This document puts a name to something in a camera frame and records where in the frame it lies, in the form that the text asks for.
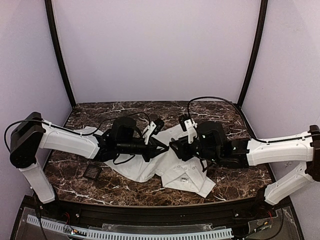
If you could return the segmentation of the white button shirt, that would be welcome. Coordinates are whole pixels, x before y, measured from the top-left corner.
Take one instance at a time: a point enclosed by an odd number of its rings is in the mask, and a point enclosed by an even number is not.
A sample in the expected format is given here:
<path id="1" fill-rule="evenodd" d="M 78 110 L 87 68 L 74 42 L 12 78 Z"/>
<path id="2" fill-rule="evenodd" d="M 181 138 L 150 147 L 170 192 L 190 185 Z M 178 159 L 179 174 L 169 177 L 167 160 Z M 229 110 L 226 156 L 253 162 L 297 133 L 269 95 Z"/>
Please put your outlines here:
<path id="1" fill-rule="evenodd" d="M 162 186 L 165 188 L 197 193 L 206 198 L 216 185 L 202 171 L 200 162 L 196 158 L 184 162 L 176 156 L 172 149 L 156 156 L 150 162 L 145 162 L 141 155 L 130 156 L 121 154 L 116 162 L 99 156 L 106 165 L 122 176 L 144 183 L 154 175 L 161 177 Z"/>

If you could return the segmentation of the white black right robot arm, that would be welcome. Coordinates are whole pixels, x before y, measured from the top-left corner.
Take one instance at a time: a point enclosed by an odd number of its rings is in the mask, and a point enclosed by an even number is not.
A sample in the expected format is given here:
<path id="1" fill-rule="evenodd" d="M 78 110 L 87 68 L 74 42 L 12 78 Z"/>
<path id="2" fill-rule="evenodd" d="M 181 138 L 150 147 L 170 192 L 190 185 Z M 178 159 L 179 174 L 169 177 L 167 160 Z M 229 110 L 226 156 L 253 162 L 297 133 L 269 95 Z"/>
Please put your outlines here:
<path id="1" fill-rule="evenodd" d="M 193 157 L 212 164 L 242 169 L 266 163 L 298 161 L 284 177 L 263 187 L 256 196 L 258 203 L 277 205 L 282 199 L 320 180 L 320 129 L 311 125 L 309 131 L 290 137 L 266 140 L 248 138 L 228 140 L 223 126 L 206 121 L 197 127 L 185 127 L 187 136 L 172 140 L 170 147 L 178 159 Z"/>

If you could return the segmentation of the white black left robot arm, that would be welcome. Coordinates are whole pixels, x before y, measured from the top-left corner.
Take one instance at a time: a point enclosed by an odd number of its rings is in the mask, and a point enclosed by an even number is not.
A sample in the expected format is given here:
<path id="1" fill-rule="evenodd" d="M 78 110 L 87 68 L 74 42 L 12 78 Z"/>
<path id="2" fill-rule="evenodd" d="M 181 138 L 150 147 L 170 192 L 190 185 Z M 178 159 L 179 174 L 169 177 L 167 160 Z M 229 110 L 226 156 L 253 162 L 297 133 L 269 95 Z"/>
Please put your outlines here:
<path id="1" fill-rule="evenodd" d="M 16 128 L 10 134 L 7 130 L 3 134 L 9 160 L 43 204 L 55 201 L 56 196 L 38 163 L 38 149 L 75 154 L 96 162 L 115 161 L 121 154 L 140 155 L 146 163 L 169 150 L 168 145 L 154 137 L 164 126 L 159 118 L 149 121 L 145 129 L 140 130 L 131 114 L 115 117 L 111 128 L 102 132 L 99 127 L 89 126 L 67 129 L 44 120 L 39 112 L 32 112 L 26 119 L 10 124 L 13 126 Z"/>

